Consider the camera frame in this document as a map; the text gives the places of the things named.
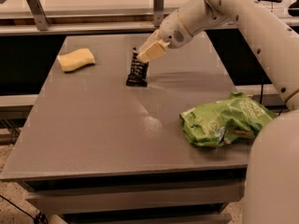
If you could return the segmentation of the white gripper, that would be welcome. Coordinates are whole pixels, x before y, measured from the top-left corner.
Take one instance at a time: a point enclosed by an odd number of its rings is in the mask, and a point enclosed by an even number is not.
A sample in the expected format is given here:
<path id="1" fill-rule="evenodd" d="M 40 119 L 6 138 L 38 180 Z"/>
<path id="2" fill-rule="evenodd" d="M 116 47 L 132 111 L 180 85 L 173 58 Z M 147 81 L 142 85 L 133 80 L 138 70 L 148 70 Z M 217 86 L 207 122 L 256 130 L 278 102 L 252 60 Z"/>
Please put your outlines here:
<path id="1" fill-rule="evenodd" d="M 166 49 L 179 49 L 192 40 L 192 36 L 177 10 L 168 15 L 143 45 L 138 49 L 137 59 L 142 63 L 163 57 Z"/>

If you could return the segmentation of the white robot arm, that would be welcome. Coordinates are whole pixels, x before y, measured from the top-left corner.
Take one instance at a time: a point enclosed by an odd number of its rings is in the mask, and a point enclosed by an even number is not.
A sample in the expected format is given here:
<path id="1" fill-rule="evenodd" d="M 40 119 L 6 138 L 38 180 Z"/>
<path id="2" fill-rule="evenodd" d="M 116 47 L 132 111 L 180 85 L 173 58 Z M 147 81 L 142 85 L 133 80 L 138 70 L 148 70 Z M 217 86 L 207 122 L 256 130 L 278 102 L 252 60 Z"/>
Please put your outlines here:
<path id="1" fill-rule="evenodd" d="M 252 144 L 242 224 L 299 224 L 299 35 L 258 0 L 190 0 L 162 21 L 137 59 L 158 59 L 227 19 L 271 81 L 266 97 L 288 108 Z"/>

